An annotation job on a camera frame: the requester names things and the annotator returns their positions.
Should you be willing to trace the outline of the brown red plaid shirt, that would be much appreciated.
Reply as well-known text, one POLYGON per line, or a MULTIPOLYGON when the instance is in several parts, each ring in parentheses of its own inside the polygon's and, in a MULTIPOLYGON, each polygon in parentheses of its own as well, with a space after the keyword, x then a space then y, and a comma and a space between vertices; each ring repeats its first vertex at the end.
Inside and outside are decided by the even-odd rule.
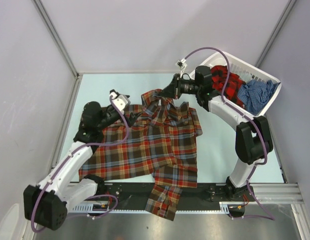
POLYGON ((128 106, 126 115, 141 113, 132 127, 117 121, 102 131, 105 143, 128 137, 117 146, 99 147, 78 174, 80 179, 96 175, 106 181, 152 175, 154 187, 145 210, 173 221, 182 190, 197 187, 196 140, 203 131, 188 102, 175 105, 159 92, 145 92, 141 104, 128 106))

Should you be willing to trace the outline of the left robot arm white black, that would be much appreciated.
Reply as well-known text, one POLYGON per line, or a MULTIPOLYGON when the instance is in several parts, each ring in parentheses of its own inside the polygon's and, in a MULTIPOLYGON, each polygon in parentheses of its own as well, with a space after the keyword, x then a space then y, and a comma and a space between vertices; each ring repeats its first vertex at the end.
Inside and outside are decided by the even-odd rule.
POLYGON ((93 156, 99 147, 113 147, 124 143, 128 137, 103 143, 103 129, 117 120, 123 120, 129 129, 130 121, 124 110, 130 105, 127 95, 110 97, 110 108, 102 111, 96 101, 84 106, 78 131, 67 154, 61 162, 38 184, 28 185, 23 192, 24 215, 34 233, 45 229, 57 230, 65 222, 69 211, 85 200, 111 197, 106 193, 104 180, 89 175, 74 187, 67 189, 75 173, 93 156))

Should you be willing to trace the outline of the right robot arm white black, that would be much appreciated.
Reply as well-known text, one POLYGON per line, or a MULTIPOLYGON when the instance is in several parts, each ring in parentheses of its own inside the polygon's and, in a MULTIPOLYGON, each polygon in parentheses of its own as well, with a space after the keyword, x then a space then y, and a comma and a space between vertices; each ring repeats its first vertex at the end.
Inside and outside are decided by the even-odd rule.
POLYGON ((244 82, 227 66, 197 66, 194 77, 184 78, 176 73, 167 87, 159 92, 161 97, 179 99, 188 94, 206 111, 218 116, 235 131, 235 152, 238 160, 227 177, 222 195, 237 201, 252 192, 250 180, 258 166, 268 162, 273 142, 268 120, 243 112, 237 93, 244 82))

